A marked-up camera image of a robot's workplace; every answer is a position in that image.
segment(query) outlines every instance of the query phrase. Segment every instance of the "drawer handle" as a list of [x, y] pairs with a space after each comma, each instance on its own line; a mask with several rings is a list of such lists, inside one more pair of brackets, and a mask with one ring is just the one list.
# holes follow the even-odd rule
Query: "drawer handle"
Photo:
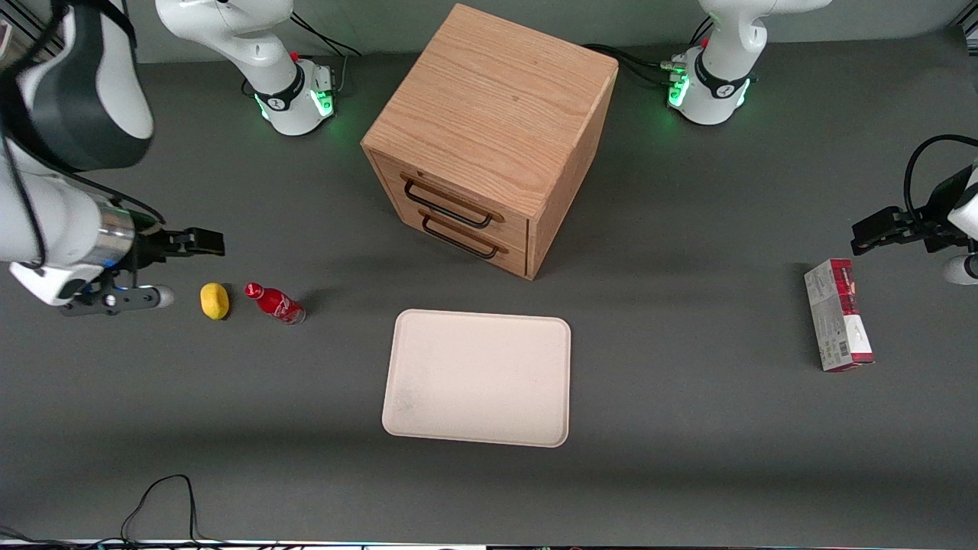
[[454, 219], [455, 221], [462, 222], [469, 227], [474, 227], [475, 229], [485, 229], [486, 226], [489, 225], [489, 222], [492, 221], [492, 214], [486, 214], [486, 218], [482, 221], [475, 221], [474, 219], [468, 219], [463, 215], [456, 214], [444, 206], [436, 205], [432, 201], [423, 199], [411, 193], [411, 188], [414, 186], [415, 186], [414, 180], [409, 179], [408, 183], [404, 186], [404, 194], [408, 196], [408, 199], [411, 199], [412, 201], [418, 203], [419, 205], [427, 206], [440, 214], [446, 215]]
[[464, 251], [472, 254], [475, 257], [480, 257], [482, 259], [492, 259], [493, 257], [496, 256], [496, 252], [499, 251], [499, 247], [493, 247], [492, 250], [489, 251], [489, 252], [479, 252], [476, 249], [470, 247], [469, 245], [466, 245], [464, 243], [460, 243], [460, 242], [456, 241], [455, 239], [452, 239], [448, 235], [445, 235], [445, 234], [442, 234], [442, 233], [438, 233], [434, 229], [431, 229], [430, 227], [427, 226], [427, 222], [429, 222], [429, 221], [431, 221], [431, 218], [428, 217], [428, 216], [425, 216], [424, 217], [424, 220], [422, 220], [422, 228], [424, 229], [424, 232], [425, 233], [427, 233], [428, 235], [430, 235], [430, 236], [432, 236], [432, 237], [434, 237], [436, 239], [440, 239], [440, 240], [448, 243], [449, 245], [454, 245], [454, 246], [456, 246], [456, 247], [458, 247], [458, 248], [460, 248], [460, 249], [462, 249], [462, 250], [464, 250]]

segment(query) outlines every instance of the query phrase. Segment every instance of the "gray wall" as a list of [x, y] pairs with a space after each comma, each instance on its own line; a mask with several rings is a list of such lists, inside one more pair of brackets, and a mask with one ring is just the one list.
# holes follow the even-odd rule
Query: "gray wall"
[[[46, 6], [48, 0], [31, 0]], [[151, 0], [128, 0], [144, 63], [217, 60], [172, 36]], [[703, 19], [694, 0], [466, 0], [474, 8], [572, 42], [611, 45], [689, 40]], [[295, 10], [321, 32], [367, 52], [419, 52], [455, 0], [295, 0]], [[868, 40], [914, 36], [946, 25], [968, 0], [835, 0], [809, 14], [768, 19], [776, 42]], [[275, 29], [291, 50], [327, 53], [292, 23]]]

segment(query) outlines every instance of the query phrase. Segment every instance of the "wooden drawer cabinet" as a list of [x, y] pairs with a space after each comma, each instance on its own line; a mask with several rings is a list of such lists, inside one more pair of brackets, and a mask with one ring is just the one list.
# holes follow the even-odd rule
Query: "wooden drawer cabinet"
[[456, 5], [361, 145], [407, 225], [533, 279], [594, 159], [617, 72]]

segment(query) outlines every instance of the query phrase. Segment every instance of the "dark gray table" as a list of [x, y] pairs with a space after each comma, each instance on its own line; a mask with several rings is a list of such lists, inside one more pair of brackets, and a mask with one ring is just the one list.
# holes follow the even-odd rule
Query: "dark gray table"
[[[402, 226], [387, 202], [358, 142], [412, 60], [352, 60], [338, 117], [295, 139], [230, 64], [142, 68], [153, 149], [96, 175], [174, 227], [223, 231], [228, 256], [147, 269], [178, 301], [117, 318], [65, 319], [0, 277], [0, 521], [108, 536], [151, 481], [184, 472], [203, 530], [224, 538], [978, 544], [978, 291], [944, 283], [921, 246], [859, 258], [878, 363], [831, 375], [801, 278], [900, 201], [917, 143], [975, 132], [959, 32], [773, 45], [714, 128], [623, 72], [533, 283]], [[920, 198], [974, 155], [935, 147]], [[279, 327], [244, 299], [227, 322], [200, 314], [202, 284], [251, 279], [311, 318]], [[387, 435], [391, 330], [409, 307], [566, 319], [567, 443]], [[183, 491], [162, 487], [135, 533], [184, 536]]]

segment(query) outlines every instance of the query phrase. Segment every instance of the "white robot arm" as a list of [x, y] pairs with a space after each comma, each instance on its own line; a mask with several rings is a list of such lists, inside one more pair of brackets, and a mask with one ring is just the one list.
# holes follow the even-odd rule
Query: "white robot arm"
[[697, 124], [719, 124], [743, 104], [748, 74], [768, 44], [761, 18], [823, 8], [832, 0], [699, 0], [713, 20], [709, 44], [673, 56], [677, 71], [667, 105]]
[[[152, 141], [123, 7], [122, 0], [52, 2], [41, 38], [0, 73], [0, 260], [68, 315], [167, 305], [165, 288], [120, 287], [115, 276], [167, 256], [224, 253], [219, 233], [166, 231], [152, 209], [127, 210], [67, 183], [106, 191], [77, 172], [131, 166]], [[35, 64], [60, 23], [65, 49]]]
[[917, 159], [927, 147], [941, 141], [956, 141], [978, 147], [978, 139], [944, 134], [920, 144], [911, 155], [904, 177], [906, 209], [888, 206], [853, 225], [852, 250], [862, 255], [886, 245], [923, 241], [928, 252], [965, 247], [944, 262], [944, 278], [957, 285], [978, 285], [978, 160], [942, 181], [927, 204], [914, 207], [911, 177]]
[[264, 32], [289, 18], [292, 0], [156, 0], [156, 12], [176, 36], [231, 60], [280, 133], [309, 133], [333, 114], [330, 68], [294, 60], [276, 35]]

